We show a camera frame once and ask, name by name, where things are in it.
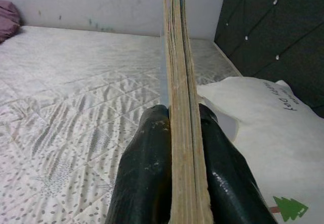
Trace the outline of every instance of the pink pillow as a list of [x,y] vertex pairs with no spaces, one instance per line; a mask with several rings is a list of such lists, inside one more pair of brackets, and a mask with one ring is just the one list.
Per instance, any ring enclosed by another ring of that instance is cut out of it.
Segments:
[[20,16],[12,2],[0,0],[0,43],[18,31]]

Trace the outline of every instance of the grey wall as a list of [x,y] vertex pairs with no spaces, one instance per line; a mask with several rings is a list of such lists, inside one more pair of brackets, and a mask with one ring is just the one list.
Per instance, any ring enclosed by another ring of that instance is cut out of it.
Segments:
[[[24,23],[120,33],[159,35],[163,0],[10,0]],[[191,37],[212,40],[223,0],[187,0]]]

